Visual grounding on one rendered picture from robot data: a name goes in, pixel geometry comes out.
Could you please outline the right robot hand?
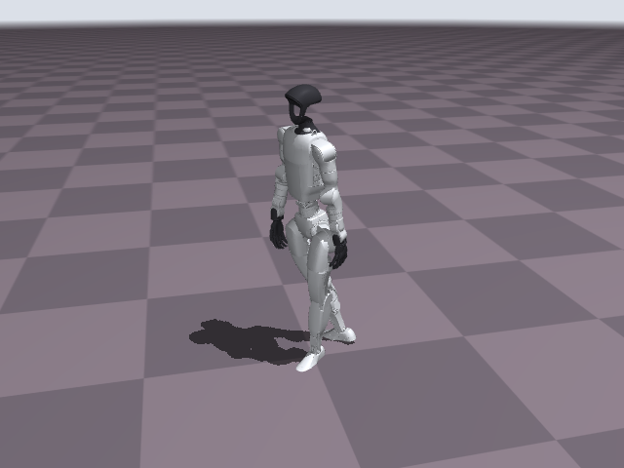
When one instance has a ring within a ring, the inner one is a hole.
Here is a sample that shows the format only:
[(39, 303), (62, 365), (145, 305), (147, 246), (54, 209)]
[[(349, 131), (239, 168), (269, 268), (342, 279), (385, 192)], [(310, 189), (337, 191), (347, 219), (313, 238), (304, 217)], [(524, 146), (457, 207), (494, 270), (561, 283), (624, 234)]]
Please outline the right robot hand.
[[(286, 244), (288, 243), (284, 234), (284, 226), (282, 223), (283, 218), (284, 218), (283, 215), (277, 217), (276, 209), (274, 208), (271, 209), (271, 219), (273, 220), (273, 223), (271, 224), (269, 237), (270, 237), (271, 242), (277, 249), (284, 249), (284, 247), (287, 247), (287, 245), (285, 245), (284, 242)], [(282, 239), (284, 242), (282, 241)], [(284, 247), (282, 247), (281, 245)]]

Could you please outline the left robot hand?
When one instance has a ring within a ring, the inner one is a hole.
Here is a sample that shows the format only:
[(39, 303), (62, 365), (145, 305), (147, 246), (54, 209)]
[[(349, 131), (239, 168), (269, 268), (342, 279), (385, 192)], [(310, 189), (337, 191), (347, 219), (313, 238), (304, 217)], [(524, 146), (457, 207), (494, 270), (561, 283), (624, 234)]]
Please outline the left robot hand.
[(345, 239), (342, 243), (340, 243), (339, 237), (335, 234), (332, 235), (332, 240), (333, 240), (333, 244), (335, 245), (335, 251), (334, 251), (335, 257), (330, 263), (330, 267), (332, 266), (332, 269), (336, 269), (338, 268), (338, 266), (341, 266), (341, 264), (344, 262), (344, 260), (347, 257), (347, 246), (346, 246), (347, 240)]

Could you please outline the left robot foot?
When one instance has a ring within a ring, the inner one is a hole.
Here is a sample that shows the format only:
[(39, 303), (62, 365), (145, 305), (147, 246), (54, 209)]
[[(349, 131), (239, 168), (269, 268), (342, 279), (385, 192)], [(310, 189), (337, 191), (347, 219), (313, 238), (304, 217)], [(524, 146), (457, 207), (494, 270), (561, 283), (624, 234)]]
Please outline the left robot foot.
[(299, 364), (296, 366), (296, 370), (297, 371), (308, 371), (311, 368), (313, 368), (318, 361), (325, 356), (325, 348), (321, 345), (320, 348), (320, 352), (319, 354), (317, 353), (317, 355), (315, 355), (315, 348), (314, 351), (312, 352), (307, 352), (307, 354), (305, 355), (305, 357), (299, 362)]

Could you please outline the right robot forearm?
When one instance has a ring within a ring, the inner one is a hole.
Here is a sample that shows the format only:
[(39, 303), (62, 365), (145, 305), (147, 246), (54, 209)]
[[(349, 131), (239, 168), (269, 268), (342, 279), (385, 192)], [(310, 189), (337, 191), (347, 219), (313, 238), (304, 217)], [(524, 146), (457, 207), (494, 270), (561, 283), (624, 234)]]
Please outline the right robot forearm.
[(286, 200), (287, 200), (287, 195), (288, 195), (288, 185), (284, 182), (282, 182), (281, 180), (279, 180), (278, 178), (276, 178), (275, 176), (275, 192), (274, 192), (274, 196), (272, 199), (272, 207), (270, 208), (270, 213), (271, 213), (271, 209), (276, 209), (277, 211), (277, 217), (284, 215), (285, 213), (285, 205), (286, 205)]

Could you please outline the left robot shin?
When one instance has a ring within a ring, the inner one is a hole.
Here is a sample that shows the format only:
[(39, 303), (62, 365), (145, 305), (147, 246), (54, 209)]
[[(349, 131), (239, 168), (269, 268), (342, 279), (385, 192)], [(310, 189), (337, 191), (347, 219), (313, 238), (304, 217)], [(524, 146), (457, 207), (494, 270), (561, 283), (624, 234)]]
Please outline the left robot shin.
[(326, 294), (326, 299), (322, 306), (319, 306), (319, 303), (314, 301), (311, 302), (309, 306), (309, 318), (308, 318), (308, 329), (310, 331), (310, 350), (309, 352), (314, 351), (315, 355), (319, 354), (322, 338), (326, 326), (328, 325), (328, 321), (331, 314), (331, 302), (332, 302), (332, 292), (328, 291)]

